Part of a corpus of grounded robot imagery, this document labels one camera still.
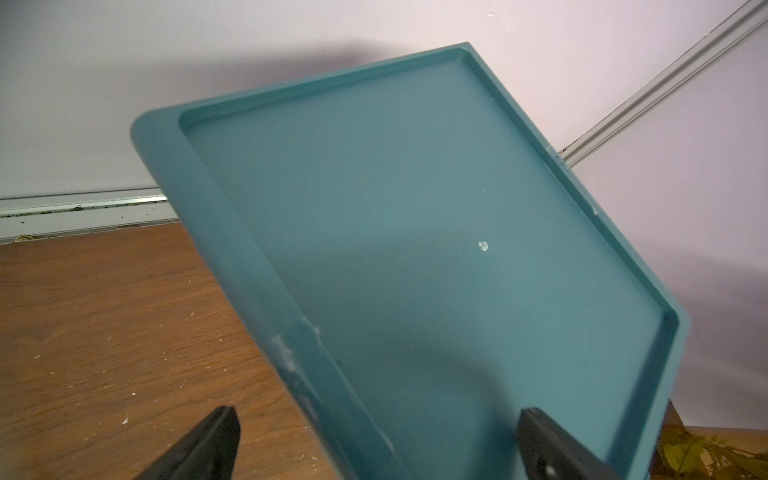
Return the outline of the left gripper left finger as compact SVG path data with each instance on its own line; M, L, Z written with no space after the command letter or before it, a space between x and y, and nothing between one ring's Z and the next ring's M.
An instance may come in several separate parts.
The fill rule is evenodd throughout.
M136 479L232 478L241 437L241 426L232 406L210 412L178 442L167 449Z

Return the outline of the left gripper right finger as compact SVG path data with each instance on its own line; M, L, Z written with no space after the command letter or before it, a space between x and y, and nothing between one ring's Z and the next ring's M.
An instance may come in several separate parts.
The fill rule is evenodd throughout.
M517 445L532 480L614 480L620 476L543 410L521 410Z

